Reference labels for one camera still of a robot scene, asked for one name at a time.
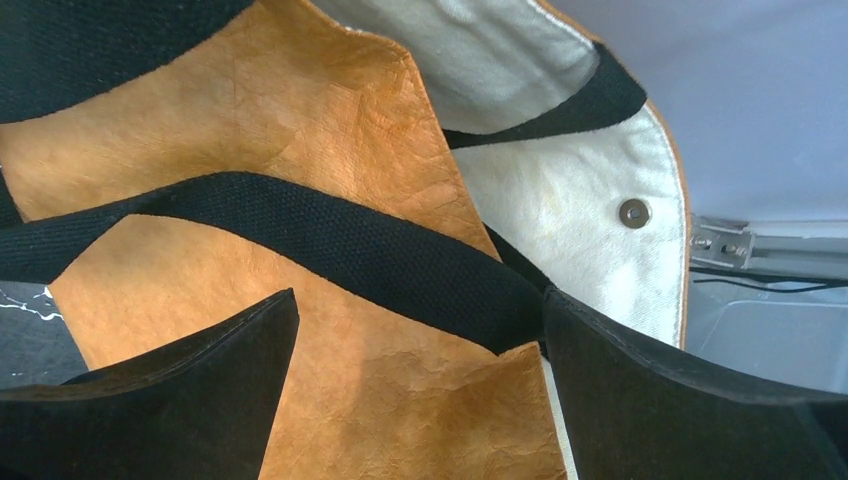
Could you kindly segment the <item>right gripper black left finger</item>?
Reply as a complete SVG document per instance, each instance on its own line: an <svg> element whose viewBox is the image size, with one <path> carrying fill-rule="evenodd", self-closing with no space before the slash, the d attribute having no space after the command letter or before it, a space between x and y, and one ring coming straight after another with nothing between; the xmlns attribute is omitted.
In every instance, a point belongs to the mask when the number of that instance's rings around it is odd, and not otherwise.
<svg viewBox="0 0 848 480"><path fill-rule="evenodd" d="M5 479L255 479L299 326L281 291L57 386L1 393Z"/></svg>

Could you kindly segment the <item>orange canvas tote bag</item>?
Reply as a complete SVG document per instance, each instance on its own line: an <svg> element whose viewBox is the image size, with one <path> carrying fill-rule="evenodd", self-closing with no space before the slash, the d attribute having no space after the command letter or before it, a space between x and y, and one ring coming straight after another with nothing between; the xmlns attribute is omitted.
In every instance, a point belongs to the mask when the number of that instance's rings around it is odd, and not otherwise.
<svg viewBox="0 0 848 480"><path fill-rule="evenodd" d="M457 238L498 234L589 306L684 338L688 202L654 106L586 133L452 147L575 99L595 36L545 1L253 1L170 63L1 128L25 218L220 171L312 187ZM573 479L548 364L497 357L271 250L131 216L51 284L105 367L293 288L300 332L265 479Z"/></svg>

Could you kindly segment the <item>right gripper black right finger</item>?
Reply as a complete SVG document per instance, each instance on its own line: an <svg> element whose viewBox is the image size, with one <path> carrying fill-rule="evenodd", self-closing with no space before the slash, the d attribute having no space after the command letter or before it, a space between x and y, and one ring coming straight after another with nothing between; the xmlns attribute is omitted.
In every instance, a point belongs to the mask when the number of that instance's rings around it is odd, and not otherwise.
<svg viewBox="0 0 848 480"><path fill-rule="evenodd" d="M548 290L543 320L582 479L843 479L847 398L741 373Z"/></svg>

